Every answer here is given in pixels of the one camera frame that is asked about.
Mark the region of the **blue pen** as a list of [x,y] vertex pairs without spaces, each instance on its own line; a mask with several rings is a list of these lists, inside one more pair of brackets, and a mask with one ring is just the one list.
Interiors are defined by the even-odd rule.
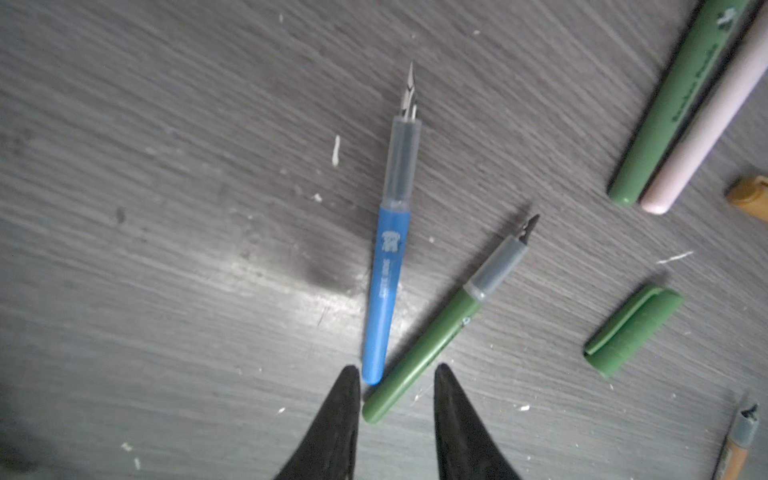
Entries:
[[378,384],[383,376],[406,251],[422,128],[417,110],[415,72],[410,65],[400,110],[392,122],[378,214],[362,358],[362,379],[368,385]]

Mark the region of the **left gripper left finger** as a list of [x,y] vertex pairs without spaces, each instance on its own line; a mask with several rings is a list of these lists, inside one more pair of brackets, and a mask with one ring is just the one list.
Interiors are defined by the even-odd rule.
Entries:
[[353,479],[360,409],[359,370],[347,365],[275,479]]

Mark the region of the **green pen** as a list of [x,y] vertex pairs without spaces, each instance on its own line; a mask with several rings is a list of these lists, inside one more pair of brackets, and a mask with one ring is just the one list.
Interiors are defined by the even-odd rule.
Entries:
[[414,345],[365,400],[362,417],[369,424],[382,420],[433,361],[467,326],[489,297],[508,279],[525,257],[538,214],[508,236],[460,287]]
[[628,206],[639,199],[753,5],[740,0],[699,3],[607,191],[614,204]]

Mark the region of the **pink pen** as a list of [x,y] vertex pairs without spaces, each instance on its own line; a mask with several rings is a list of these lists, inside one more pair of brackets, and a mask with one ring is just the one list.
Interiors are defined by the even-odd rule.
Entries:
[[717,85],[642,196],[642,210],[654,215],[670,210],[766,72],[767,6],[762,5]]

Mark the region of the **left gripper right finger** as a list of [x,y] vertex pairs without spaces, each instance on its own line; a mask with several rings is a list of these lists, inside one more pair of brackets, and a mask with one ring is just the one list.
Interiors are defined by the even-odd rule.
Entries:
[[434,374],[434,426],[440,479],[520,479],[494,443],[451,368]]

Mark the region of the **green pen cap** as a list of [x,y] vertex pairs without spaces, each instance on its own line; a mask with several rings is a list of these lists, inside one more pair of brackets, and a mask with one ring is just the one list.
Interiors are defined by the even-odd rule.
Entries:
[[631,296],[586,343],[585,360],[603,377],[613,376],[683,304],[684,297],[648,284]]

